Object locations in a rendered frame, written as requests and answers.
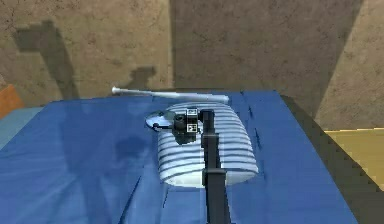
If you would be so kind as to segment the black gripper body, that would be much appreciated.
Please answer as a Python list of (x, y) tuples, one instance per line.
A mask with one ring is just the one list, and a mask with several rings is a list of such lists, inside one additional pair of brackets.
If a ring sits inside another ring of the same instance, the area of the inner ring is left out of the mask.
[(186, 115), (185, 114), (176, 114), (174, 116), (173, 130), (176, 133), (185, 133), (186, 132)]

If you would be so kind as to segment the blue bed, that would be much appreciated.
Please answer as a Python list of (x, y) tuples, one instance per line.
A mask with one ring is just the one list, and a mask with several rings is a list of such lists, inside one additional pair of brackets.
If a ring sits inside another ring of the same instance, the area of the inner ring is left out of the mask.
[[(207, 224), (205, 189), (159, 176), (156, 97), (56, 101), (0, 147), (0, 224)], [(384, 224), (384, 190), (291, 99), (230, 94), (258, 173), (226, 185), (232, 224)]]

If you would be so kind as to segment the pale glass jar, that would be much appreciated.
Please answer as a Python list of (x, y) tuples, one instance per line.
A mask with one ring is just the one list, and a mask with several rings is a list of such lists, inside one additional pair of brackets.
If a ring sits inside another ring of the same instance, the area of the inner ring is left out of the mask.
[(175, 113), (172, 111), (168, 110), (163, 110), (163, 111), (155, 111), (150, 113), (146, 118), (145, 118), (145, 124), (152, 129), (152, 125), (154, 123), (159, 123), (159, 124), (173, 124), (173, 119), (174, 119)]

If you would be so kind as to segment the orange block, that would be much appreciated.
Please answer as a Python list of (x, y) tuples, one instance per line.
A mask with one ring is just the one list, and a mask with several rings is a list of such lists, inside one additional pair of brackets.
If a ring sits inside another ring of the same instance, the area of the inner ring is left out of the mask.
[(0, 119), (10, 112), (24, 107), (25, 104), (23, 100), (12, 84), (8, 84), (0, 91)]

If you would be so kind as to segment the grey baseball bat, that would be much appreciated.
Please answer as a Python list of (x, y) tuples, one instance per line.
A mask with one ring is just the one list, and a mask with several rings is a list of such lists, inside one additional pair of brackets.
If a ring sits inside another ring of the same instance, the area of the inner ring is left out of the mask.
[(141, 96), (154, 96), (170, 99), (204, 101), (204, 102), (219, 102), (227, 104), (229, 97), (226, 95), (200, 94), (200, 93), (179, 93), (179, 92), (157, 92), (147, 90), (122, 89), (116, 86), (111, 88), (113, 94), (135, 94)]

